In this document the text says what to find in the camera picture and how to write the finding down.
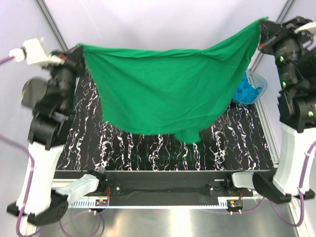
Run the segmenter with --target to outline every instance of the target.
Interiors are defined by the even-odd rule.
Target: blue object
[[[249,82],[248,78],[252,78],[252,82],[257,85],[254,88]],[[255,103],[267,88],[267,82],[254,72],[247,71],[241,80],[233,98],[232,102],[240,106],[246,106]]]

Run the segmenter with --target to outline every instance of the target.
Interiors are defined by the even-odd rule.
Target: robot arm
[[[26,59],[29,65],[39,65],[51,74],[48,81],[34,77],[23,87],[22,105],[33,112],[28,140],[35,167],[31,168],[29,159],[21,194],[7,207],[7,212],[18,216],[25,206],[23,215],[28,215],[29,223],[47,225],[59,221],[69,204],[88,193],[101,194],[106,188],[104,170],[100,168],[64,187],[51,189],[56,165],[73,123],[76,78],[85,73],[82,48],[54,51],[47,56],[43,39],[31,39],[9,55],[18,62]],[[31,170],[33,178],[28,188]],[[28,201],[24,204],[26,193]]]
[[[289,202],[299,193],[304,199],[314,198],[309,185],[314,156],[305,153],[316,141],[316,47],[308,50],[303,44],[313,43],[316,23],[303,17],[282,24],[262,21],[261,30],[258,49],[274,55],[282,86],[278,97],[282,122],[279,166],[266,173],[234,173],[233,183],[255,189],[277,204]]]

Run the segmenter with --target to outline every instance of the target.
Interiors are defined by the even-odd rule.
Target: green cloth
[[[100,93],[103,121],[135,134],[199,142],[199,132],[227,109],[241,82],[259,42],[260,20],[205,50],[80,44]]]

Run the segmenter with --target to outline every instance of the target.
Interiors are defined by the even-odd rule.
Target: purple cable
[[[8,56],[8,57],[0,59],[0,66],[6,62],[13,60],[14,58],[15,58],[14,56]]]
[[[80,215],[83,214],[83,213],[85,213],[85,212],[79,213],[78,215],[76,215],[76,217],[80,216]],[[100,227],[101,227],[102,216],[101,216],[101,214],[100,214],[99,212],[96,212],[96,213],[97,213],[98,216],[99,216],[99,225],[98,225],[97,229],[96,229],[90,236],[88,236],[88,237],[94,237],[94,236],[98,233],[98,231],[99,231],[99,229],[100,229]],[[61,231],[65,234],[65,236],[67,236],[67,237],[74,237],[74,236],[71,236],[70,234],[68,234],[68,233],[65,231],[63,225],[61,224],[61,221],[59,221],[59,227],[60,227]]]
[[[312,153],[312,150],[314,149],[314,147],[316,147],[316,140],[311,144],[310,148],[307,150],[307,153],[305,155],[305,159],[304,159],[304,163],[303,163],[303,168],[302,168],[302,173],[301,173],[301,177],[300,177],[300,182],[299,182],[299,188],[301,189],[303,187],[303,183],[304,183],[304,178],[305,178],[305,174],[306,174],[306,169],[307,169],[307,165],[308,165],[308,161],[310,158],[310,154]],[[304,221],[304,195],[301,193],[301,191],[298,191],[299,196],[300,196],[300,203],[301,203],[301,214],[300,214],[300,219],[296,224],[292,224],[290,222],[288,222],[287,220],[285,220],[281,214],[278,212],[278,210],[276,209],[276,207],[274,206],[274,203],[272,201],[270,201],[270,204],[273,208],[273,210],[275,211],[276,215],[286,224],[288,224],[289,226],[292,227],[299,227],[303,221]]]
[[[40,233],[42,231],[43,227],[40,228],[39,230],[37,230],[35,233],[33,233],[31,235],[25,236],[20,231],[20,225],[21,225],[22,216],[23,216],[23,213],[24,213],[24,210],[25,210],[25,205],[27,203],[27,200],[28,200],[28,197],[29,197],[29,193],[30,193],[30,188],[31,188],[31,183],[32,183],[32,178],[33,178],[33,173],[34,173],[34,166],[35,166],[34,158],[29,153],[28,149],[25,148],[24,146],[22,146],[21,144],[15,142],[15,141],[13,141],[13,140],[5,137],[5,136],[2,136],[1,134],[0,134],[0,140],[2,142],[12,146],[12,147],[15,147],[16,149],[19,149],[19,150],[23,151],[24,153],[26,153],[30,157],[30,160],[31,160],[30,176],[29,176],[28,183],[27,183],[27,186],[26,186],[26,191],[25,191],[25,195],[24,195],[24,199],[23,199],[23,206],[22,206],[22,208],[21,208],[21,210],[19,212],[15,230],[16,230],[16,234],[19,237],[33,237],[33,236],[37,235],[38,233]]]
[[[68,225],[69,223],[71,223],[72,220],[76,219],[77,217],[81,216],[82,214],[85,214],[85,213],[88,213],[89,210],[86,210],[86,211],[82,211],[82,212],[79,212],[76,216],[72,217],[68,222],[66,222],[63,227],[65,227],[66,225]]]

